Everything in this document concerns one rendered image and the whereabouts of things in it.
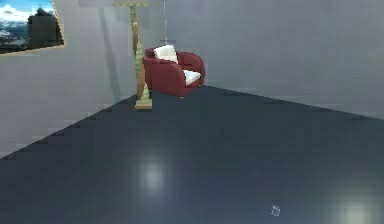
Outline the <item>framed mountain landscape picture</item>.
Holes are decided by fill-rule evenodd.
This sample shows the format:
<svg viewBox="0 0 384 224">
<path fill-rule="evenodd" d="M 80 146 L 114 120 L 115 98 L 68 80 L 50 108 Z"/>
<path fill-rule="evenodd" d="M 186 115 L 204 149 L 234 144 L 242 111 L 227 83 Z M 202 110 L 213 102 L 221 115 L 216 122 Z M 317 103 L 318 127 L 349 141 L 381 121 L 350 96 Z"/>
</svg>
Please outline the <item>framed mountain landscape picture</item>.
<svg viewBox="0 0 384 224">
<path fill-rule="evenodd" d="M 55 0 L 0 0 L 0 55 L 62 47 Z"/>
</svg>

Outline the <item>green and wooden floor lamp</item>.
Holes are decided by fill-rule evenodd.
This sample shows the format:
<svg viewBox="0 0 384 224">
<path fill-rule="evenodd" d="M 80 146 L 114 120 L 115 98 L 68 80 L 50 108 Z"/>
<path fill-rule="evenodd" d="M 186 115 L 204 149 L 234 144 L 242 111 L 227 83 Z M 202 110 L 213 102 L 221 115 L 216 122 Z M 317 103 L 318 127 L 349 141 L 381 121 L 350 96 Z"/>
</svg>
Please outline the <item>green and wooden floor lamp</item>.
<svg viewBox="0 0 384 224">
<path fill-rule="evenodd" d="M 132 50 L 135 63 L 135 72 L 137 77 L 137 94 L 135 109 L 136 110 L 151 110 L 152 99 L 145 78 L 145 67 L 143 64 L 143 50 L 139 36 L 139 25 L 137 20 L 137 7 L 145 7 L 149 0 L 113 0 L 113 5 L 117 7 L 129 8 L 129 19 L 132 29 Z"/>
</svg>

